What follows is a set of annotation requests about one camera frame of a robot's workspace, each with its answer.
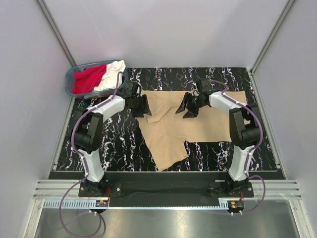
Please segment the tan polo shirt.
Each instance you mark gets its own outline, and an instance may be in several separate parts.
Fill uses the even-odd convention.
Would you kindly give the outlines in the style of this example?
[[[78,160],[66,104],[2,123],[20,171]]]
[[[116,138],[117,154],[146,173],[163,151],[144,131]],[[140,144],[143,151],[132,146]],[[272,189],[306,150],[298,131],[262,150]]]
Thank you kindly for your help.
[[[229,115],[209,106],[199,109],[195,118],[184,118],[179,114],[183,91],[144,91],[151,116],[138,119],[145,143],[159,171],[188,157],[184,143],[230,142]]]

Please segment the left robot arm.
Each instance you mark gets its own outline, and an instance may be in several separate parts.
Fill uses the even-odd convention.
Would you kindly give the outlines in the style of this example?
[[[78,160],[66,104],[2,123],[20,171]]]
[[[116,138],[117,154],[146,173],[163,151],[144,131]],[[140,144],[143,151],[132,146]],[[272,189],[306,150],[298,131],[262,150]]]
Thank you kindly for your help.
[[[129,109],[134,118],[152,114],[147,96],[142,94],[141,85],[137,82],[128,80],[122,88],[115,89],[112,95],[99,104],[76,110],[70,141],[84,168],[79,196],[103,196],[110,192],[99,157],[99,147],[103,140],[104,122],[125,109]]]

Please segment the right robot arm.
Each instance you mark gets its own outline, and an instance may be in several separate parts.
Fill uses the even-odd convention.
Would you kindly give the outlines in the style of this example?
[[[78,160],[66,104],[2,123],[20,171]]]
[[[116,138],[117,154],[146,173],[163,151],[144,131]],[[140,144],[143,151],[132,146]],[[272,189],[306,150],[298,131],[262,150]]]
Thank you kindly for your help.
[[[216,108],[229,116],[229,135],[234,144],[234,153],[231,166],[224,182],[210,192],[215,196],[241,196],[248,190],[249,166],[254,151],[263,140],[261,114],[256,104],[246,104],[229,97],[225,92],[228,86],[220,81],[213,80],[224,86],[224,89],[212,87],[207,78],[196,81],[197,90],[186,92],[176,114],[186,111],[183,118],[196,118],[199,109],[204,106]]]

